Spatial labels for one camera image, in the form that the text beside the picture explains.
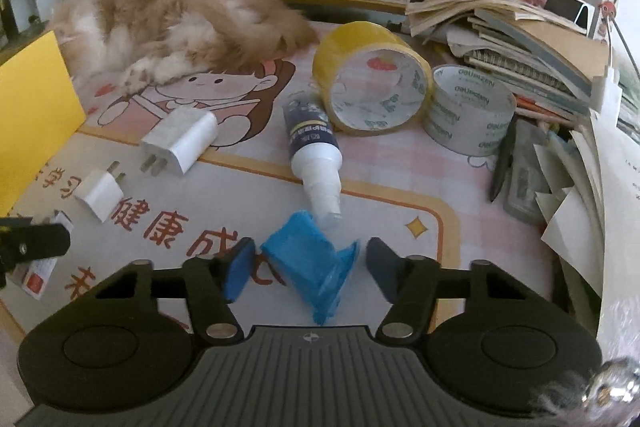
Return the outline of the yellow cardboard box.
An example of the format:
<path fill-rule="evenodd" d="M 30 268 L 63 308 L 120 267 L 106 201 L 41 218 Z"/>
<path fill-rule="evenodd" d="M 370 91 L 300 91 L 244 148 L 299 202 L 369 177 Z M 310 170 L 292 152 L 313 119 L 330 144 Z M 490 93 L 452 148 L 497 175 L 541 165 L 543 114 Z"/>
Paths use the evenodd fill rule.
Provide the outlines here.
<path fill-rule="evenodd" d="M 85 120 L 53 32 L 42 35 L 1 65 L 3 216 Z"/>

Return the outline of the white spray bottle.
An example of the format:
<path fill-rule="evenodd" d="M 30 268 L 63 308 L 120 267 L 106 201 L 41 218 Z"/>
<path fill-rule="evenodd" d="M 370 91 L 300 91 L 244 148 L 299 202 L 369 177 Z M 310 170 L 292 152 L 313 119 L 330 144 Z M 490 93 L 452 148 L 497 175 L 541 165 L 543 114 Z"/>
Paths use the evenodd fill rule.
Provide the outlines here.
<path fill-rule="evenodd" d="M 343 155 L 318 93 L 294 92 L 283 105 L 291 170 L 303 182 L 311 212 L 322 229 L 342 219 Z"/>

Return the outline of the blue cloth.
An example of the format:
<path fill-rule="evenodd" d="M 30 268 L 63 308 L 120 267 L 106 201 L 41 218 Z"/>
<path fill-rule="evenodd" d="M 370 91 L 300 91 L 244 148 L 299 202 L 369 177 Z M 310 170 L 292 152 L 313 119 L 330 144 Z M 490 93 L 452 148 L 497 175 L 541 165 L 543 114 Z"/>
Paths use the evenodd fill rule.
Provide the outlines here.
<path fill-rule="evenodd" d="M 340 304 L 341 290 L 359 255 L 358 241 L 337 251 L 308 211 L 293 213 L 260 246 L 278 273 L 291 283 L 317 325 L 324 325 Z"/>

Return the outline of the small white charger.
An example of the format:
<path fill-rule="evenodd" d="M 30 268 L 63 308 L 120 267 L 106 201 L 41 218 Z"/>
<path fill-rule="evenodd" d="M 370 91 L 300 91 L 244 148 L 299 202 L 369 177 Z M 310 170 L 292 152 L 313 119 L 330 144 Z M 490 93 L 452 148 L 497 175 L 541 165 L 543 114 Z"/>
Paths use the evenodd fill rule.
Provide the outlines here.
<path fill-rule="evenodd" d="M 105 222 L 124 197 L 120 182 L 126 173 L 115 174 L 120 162 L 114 160 L 106 169 L 93 169 L 74 192 L 74 197 L 89 209 L 96 219 Z"/>

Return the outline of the large white charger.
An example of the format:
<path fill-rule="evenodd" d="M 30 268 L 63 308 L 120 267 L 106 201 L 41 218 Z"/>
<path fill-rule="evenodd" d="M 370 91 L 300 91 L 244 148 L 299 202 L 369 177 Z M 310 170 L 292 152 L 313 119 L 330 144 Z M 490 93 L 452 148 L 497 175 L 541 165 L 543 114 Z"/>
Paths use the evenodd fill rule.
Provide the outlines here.
<path fill-rule="evenodd" d="M 140 170 L 151 171 L 153 176 L 163 170 L 184 176 L 213 144 L 217 134 L 218 122 L 209 110 L 176 108 L 142 138 L 145 161 Z"/>

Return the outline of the orange and white cat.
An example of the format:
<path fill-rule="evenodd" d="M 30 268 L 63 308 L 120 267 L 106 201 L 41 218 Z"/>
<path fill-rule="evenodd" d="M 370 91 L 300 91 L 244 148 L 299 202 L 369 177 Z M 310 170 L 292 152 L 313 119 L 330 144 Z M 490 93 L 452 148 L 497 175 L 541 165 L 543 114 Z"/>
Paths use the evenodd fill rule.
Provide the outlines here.
<path fill-rule="evenodd" d="M 61 0 L 48 28 L 74 79 L 114 72 L 124 93 L 255 66 L 318 41 L 283 0 Z"/>

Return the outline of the yellow tape roll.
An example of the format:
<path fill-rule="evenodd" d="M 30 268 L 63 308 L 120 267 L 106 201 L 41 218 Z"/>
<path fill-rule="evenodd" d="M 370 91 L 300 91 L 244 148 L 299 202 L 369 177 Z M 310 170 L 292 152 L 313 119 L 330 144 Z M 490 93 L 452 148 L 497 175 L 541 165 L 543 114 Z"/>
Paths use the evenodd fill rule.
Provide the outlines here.
<path fill-rule="evenodd" d="M 383 26 L 352 22 L 320 41 L 311 67 L 335 127 L 352 135 L 394 132 L 424 115 L 431 66 Z"/>

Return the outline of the stack of notebooks and papers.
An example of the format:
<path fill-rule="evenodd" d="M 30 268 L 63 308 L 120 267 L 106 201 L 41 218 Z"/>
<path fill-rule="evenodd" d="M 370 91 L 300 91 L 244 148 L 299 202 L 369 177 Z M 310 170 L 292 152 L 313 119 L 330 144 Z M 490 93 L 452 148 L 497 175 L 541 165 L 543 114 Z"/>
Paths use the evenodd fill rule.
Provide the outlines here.
<path fill-rule="evenodd" d="M 527 152 L 546 186 L 535 192 L 542 239 L 597 293 L 598 338 L 610 355 L 639 344 L 639 115 L 629 109 L 610 48 L 566 18 L 521 0 L 424 0 L 407 8 L 414 36 L 442 30 L 461 64 L 500 80 L 565 124 Z M 509 124 L 532 134 L 530 114 Z"/>

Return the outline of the pink cartoon table mat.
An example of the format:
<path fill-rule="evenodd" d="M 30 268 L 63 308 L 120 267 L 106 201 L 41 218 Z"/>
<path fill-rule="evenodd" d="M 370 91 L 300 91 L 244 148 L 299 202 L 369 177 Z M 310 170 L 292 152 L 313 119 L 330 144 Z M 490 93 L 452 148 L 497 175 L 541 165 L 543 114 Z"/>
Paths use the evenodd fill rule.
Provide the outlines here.
<path fill-rule="evenodd" d="M 106 129 L 96 122 L 72 136 L 41 169 L 14 212 L 62 210 L 74 229 L 70 251 L 55 265 L 40 300 L 9 284 L 1 318 L 20 334 L 137 259 L 175 268 L 213 257 L 242 237 L 265 242 L 308 205 L 292 175 L 282 110 L 245 142 L 213 148 L 184 176 L 142 172 L 142 127 Z M 494 162 L 434 142 L 417 124 L 373 136 L 341 134 L 342 219 L 329 231 L 336 248 L 371 237 L 396 253 L 424 255 L 447 268 L 487 259 L 541 296 L 553 291 L 553 256 L 533 225 L 489 202 Z M 114 160 L 124 197 L 105 222 L 74 197 L 82 179 Z"/>

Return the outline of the small white red box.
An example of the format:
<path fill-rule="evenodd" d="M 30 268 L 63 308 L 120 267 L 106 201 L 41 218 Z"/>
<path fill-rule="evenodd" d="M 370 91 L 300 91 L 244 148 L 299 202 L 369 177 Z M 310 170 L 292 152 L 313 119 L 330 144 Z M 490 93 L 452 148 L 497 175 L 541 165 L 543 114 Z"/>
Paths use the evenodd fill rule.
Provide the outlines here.
<path fill-rule="evenodd" d="M 73 222 L 62 210 L 54 210 L 50 216 L 42 219 L 47 225 L 63 225 L 68 234 L 73 232 Z M 47 289 L 50 277 L 54 271 L 58 256 L 35 260 L 27 265 L 26 271 L 21 279 L 21 288 L 30 297 L 40 300 Z"/>

